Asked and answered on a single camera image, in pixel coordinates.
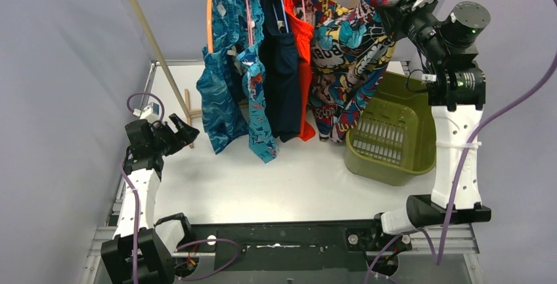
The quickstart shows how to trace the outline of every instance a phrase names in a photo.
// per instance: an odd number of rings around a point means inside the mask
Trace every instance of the navy blue shirt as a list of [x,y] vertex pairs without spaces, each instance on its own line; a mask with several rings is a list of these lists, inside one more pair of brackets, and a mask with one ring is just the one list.
[[259,57],[267,71],[263,86],[267,101],[265,115],[269,119],[273,136],[286,142],[300,134],[298,50],[294,34],[292,31],[287,32],[281,0],[261,0],[261,6],[265,14],[265,39],[259,49]]

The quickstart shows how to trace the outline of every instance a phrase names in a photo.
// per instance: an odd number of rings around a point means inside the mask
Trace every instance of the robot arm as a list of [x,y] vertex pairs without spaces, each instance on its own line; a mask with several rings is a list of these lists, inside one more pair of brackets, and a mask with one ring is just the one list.
[[[130,142],[123,170],[134,183],[139,196],[138,275],[140,283],[174,282],[171,253],[181,243],[193,241],[189,221],[184,214],[162,218],[153,223],[155,196],[162,178],[163,156],[169,156],[191,144],[199,131],[185,124],[175,114],[169,116],[176,132],[159,121],[158,105],[149,104],[139,119],[126,125]],[[102,244],[100,255],[113,283],[132,283],[135,197],[126,185],[118,228],[111,241]]]
[[[473,2],[459,3],[444,21],[433,11],[437,0],[398,0],[381,5],[386,33],[398,41],[405,37],[426,57],[434,75],[426,92],[437,135],[435,185],[431,195],[413,195],[405,208],[380,215],[383,232],[395,235],[443,223],[452,210],[451,224],[487,222],[491,210],[482,205],[476,172],[478,140],[467,139],[478,126],[485,104],[485,76],[478,68],[474,44],[489,24],[487,9]],[[458,183],[453,208],[447,208],[453,178],[464,148],[470,149]]]

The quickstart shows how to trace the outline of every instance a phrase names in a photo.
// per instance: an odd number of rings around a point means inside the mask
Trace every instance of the pink hanger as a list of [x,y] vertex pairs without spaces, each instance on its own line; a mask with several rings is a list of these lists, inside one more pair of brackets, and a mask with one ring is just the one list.
[[252,28],[252,10],[250,8],[250,0],[246,0],[246,14],[248,16],[248,46],[254,44],[254,29]]

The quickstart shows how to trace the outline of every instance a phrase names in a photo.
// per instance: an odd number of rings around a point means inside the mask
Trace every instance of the laundry basket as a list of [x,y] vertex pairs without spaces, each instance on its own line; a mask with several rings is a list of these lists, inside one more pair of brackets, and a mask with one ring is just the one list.
[[[427,93],[405,88],[406,77],[386,72],[378,91],[348,131],[344,163],[354,174],[404,185],[435,166],[435,124]],[[410,79],[411,89],[423,89]]]

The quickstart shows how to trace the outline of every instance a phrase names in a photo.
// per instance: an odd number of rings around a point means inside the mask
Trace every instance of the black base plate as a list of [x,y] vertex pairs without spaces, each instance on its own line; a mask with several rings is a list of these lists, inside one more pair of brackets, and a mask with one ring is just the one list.
[[[377,220],[334,222],[210,224],[192,225],[198,239],[218,233],[219,238],[233,240],[246,249],[227,271],[303,271],[345,268],[351,272],[365,271],[363,250],[379,251],[391,236],[375,236],[380,228]],[[359,245],[348,243],[348,233],[357,233]],[[269,247],[280,244],[280,247]],[[395,242],[390,250],[402,248]],[[236,248],[222,243],[216,246],[217,269],[236,254]]]

